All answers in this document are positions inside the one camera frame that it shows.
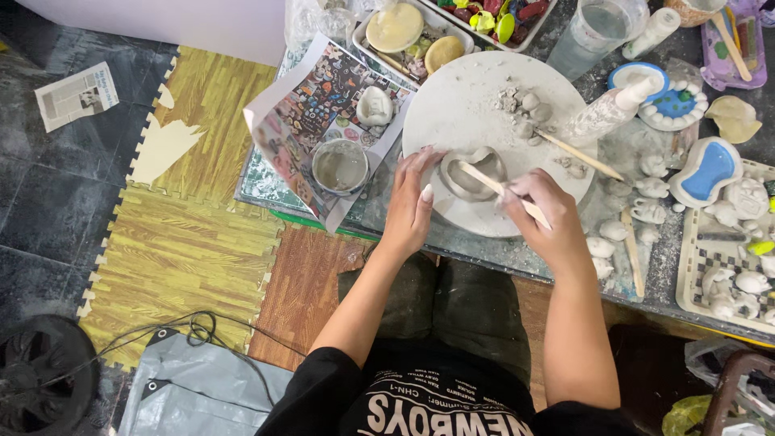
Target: white round board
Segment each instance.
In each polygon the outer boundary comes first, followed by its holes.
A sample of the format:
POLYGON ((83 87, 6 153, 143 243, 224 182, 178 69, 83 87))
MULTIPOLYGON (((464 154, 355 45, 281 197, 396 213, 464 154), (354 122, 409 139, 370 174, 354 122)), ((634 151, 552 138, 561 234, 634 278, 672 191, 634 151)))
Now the white round board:
MULTIPOLYGON (((585 178, 573 178, 554 161, 570 157, 566 151, 548 142, 530 147, 527 140, 517 138, 512 114, 494 107, 498 93, 509 87, 529 88, 542 102, 552 105, 554 115, 546 123, 550 126, 563 126, 587 106, 565 77, 532 57, 504 51, 467 54, 431 75, 412 100, 404 121, 404 156, 431 144, 437 150, 467 154, 488 145, 501 155, 509 179, 543 168, 578 203, 589 189, 594 169, 587 165, 585 178)), ((579 150, 597 158, 598 143, 585 144, 579 150)), ((442 182, 438 168, 425 173, 423 185, 426 183, 435 193, 433 209, 452 224, 486 237, 520 234, 494 200, 466 202, 457 198, 442 182)))

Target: white wall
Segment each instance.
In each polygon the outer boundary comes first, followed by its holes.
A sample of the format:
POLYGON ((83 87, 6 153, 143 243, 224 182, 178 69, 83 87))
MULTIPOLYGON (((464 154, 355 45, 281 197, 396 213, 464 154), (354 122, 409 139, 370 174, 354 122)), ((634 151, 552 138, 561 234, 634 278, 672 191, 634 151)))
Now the white wall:
POLYGON ((277 66, 282 0, 17 0, 57 24, 196 47, 277 66))

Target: wire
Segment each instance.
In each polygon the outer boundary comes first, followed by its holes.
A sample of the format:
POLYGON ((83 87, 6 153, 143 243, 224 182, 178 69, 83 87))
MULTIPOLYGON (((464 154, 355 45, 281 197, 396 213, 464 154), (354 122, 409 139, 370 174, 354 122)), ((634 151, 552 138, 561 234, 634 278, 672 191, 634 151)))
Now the wire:
POLYGON ((73 375, 76 375, 79 371, 82 369, 88 367, 92 363, 96 362, 98 359, 100 359, 103 355, 109 353, 110 351, 117 350, 121 347, 125 347, 126 345, 132 344, 133 342, 139 341, 140 339, 148 336, 149 334, 155 334, 159 330, 165 330, 165 329, 175 329, 178 327, 188 327, 188 333, 186 334, 186 342, 192 346, 192 347, 199 347, 202 344, 211 344, 213 340, 217 341, 220 347, 226 348, 227 350, 231 351, 233 355, 235 355, 239 360, 245 362, 248 364, 248 366, 251 367, 253 371, 255 371, 256 374, 258 374, 259 379, 261 380, 261 384, 263 385, 264 390, 267 393, 267 398, 269 399, 269 403, 274 407, 274 401, 272 400, 271 395, 269 394, 269 386, 267 385, 267 380, 264 378, 264 374, 261 373, 261 371, 258 369, 258 367, 253 362, 253 359, 238 353, 237 351, 232 350, 231 348, 226 346, 226 343, 221 340, 220 337, 218 337, 215 334, 215 324, 217 318, 223 318, 224 320, 232 321, 233 323, 240 324, 242 326, 248 327, 251 330, 257 331, 258 333, 262 334, 263 336, 268 337, 274 342, 277 342, 278 344, 282 345, 283 347, 293 351, 295 354, 300 355, 302 357, 307 357, 306 354, 302 353, 301 351, 297 350, 296 348, 293 348, 290 345, 282 343, 277 338, 273 337, 272 335, 268 334, 267 332, 261 330, 258 327, 255 327, 253 325, 250 325, 244 321, 237 320, 232 317, 228 317, 226 315, 222 315, 220 313, 213 312, 211 310, 198 310, 196 312, 191 312, 187 315, 184 315, 179 318, 175 318, 174 320, 169 320, 166 323, 162 324, 149 324, 142 327, 136 327, 132 330, 129 330, 123 334, 120 334, 119 336, 116 336, 112 341, 110 341, 97 355, 95 355, 92 359, 90 359, 88 362, 84 362, 78 366, 76 366, 74 369, 71 369, 68 373, 64 375, 60 375, 58 377, 55 377, 47 382, 44 382, 34 388, 25 389, 24 391, 20 393, 12 393, 10 395, 4 396, 0 398, 0 401, 8 401, 13 398, 16 398, 18 396, 26 395, 30 391, 36 391, 38 389, 51 386, 61 380, 67 379, 72 377, 73 375), (199 323, 197 321, 197 318, 200 316, 206 315, 210 317, 210 322, 212 326, 208 329, 205 325, 199 323), (116 344, 116 342, 121 341, 125 337, 128 337, 131 334, 140 333, 143 332, 140 336, 135 337, 133 339, 129 339, 125 342, 122 342, 121 344, 116 344))

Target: table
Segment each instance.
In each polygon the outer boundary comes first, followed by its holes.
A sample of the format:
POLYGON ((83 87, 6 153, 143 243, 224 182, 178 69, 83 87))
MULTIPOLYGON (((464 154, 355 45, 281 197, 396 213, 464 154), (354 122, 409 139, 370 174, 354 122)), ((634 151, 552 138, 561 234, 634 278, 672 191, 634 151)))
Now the table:
MULTIPOLYGON (((652 12, 661 5, 650 2, 652 12)), ((570 21, 576 8, 575 2, 559 2, 544 22, 542 29, 532 41, 530 47, 523 52, 540 61, 545 61, 554 44, 560 38, 566 24, 570 21)), ((660 67, 666 67, 671 57, 684 60, 690 64, 702 65, 702 49, 700 41, 700 29, 679 29, 667 40, 660 44, 651 54, 643 59, 660 67)), ((775 44, 775 30, 764 30, 765 44, 775 44)), ((357 53, 356 49, 348 47, 351 53, 357 53)), ((287 52, 278 75, 284 74, 295 66, 303 56, 304 51, 287 52)), ((768 50, 767 67, 775 71, 775 51, 768 50)), ((593 67, 584 76, 573 84, 578 89, 584 100, 589 103, 600 96, 606 89, 608 74, 617 66, 626 63, 620 50, 615 50, 603 61, 593 67)), ((370 67, 382 73, 379 65, 370 62, 370 67)), ((773 94, 775 82, 768 81, 762 88, 755 90, 741 90, 727 88, 723 93, 717 92, 709 86, 704 86, 704 92, 708 99, 713 101, 721 95, 737 95, 744 101, 753 105, 757 110, 757 117, 763 122, 762 129, 748 142, 740 144, 737 148, 745 159, 775 165, 775 152, 770 150, 769 139, 775 133, 775 114, 773 114, 773 102, 769 97, 773 94)), ((701 121, 700 137, 718 135, 718 129, 711 120, 701 121)), ((605 156, 606 150, 613 147, 601 143, 601 150, 605 156)), ((367 188, 368 193, 361 196, 342 223, 340 229, 345 233, 359 234, 364 237, 379 238, 384 229, 384 218, 387 203, 390 198, 392 186, 392 174, 396 165, 396 159, 401 151, 401 138, 396 140, 384 162, 375 171, 372 182, 367 188)), ((282 180, 274 173, 274 169, 261 161, 260 153, 251 151, 246 156, 246 166, 237 185, 235 198, 242 202, 248 202, 257 206, 266 207, 280 213, 281 216, 296 220, 312 217, 306 212, 301 201, 288 191, 282 180)), ((600 192, 600 179, 596 175, 590 191, 579 203, 579 211, 584 222, 585 213, 594 209, 597 202, 595 198, 600 192)), ((675 301, 675 288, 677 285, 678 258, 680 243, 683 233, 683 214, 672 213, 668 209, 668 219, 660 226, 662 238, 653 245, 650 252, 648 274, 646 275, 646 298, 642 302, 632 301, 632 293, 626 289, 601 287, 603 298, 615 303, 631 306, 639 310, 657 313, 692 324, 718 330, 725 334, 744 337, 750 341, 775 345, 775 335, 764 334, 757 330, 749 330, 736 324, 727 323, 708 317, 699 317, 694 313, 682 310, 675 301)), ((513 275, 519 275, 529 279, 543 282, 551 282, 552 276, 544 262, 525 244, 521 237, 507 239, 492 239, 471 234, 465 230, 446 223, 436 214, 431 219, 431 229, 425 249, 443 256, 469 261, 513 275)))

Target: hand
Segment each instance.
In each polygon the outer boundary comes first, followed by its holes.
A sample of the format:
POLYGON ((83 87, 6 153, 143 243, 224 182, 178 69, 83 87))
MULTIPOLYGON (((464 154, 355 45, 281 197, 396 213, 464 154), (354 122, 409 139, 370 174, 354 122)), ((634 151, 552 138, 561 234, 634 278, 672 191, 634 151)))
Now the hand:
POLYGON ((446 152, 436 153, 429 145, 400 160, 395 170, 390 205, 387 207, 385 232, 377 246, 397 256, 401 262, 419 250, 428 236, 433 210, 433 189, 420 192, 420 179, 446 152))
POLYGON ((531 170, 506 185, 501 201, 528 245, 546 262, 557 277, 579 271, 594 274, 594 264, 581 229, 576 200, 563 191, 541 168, 531 170), (546 215, 552 230, 528 215, 519 197, 529 197, 546 215))

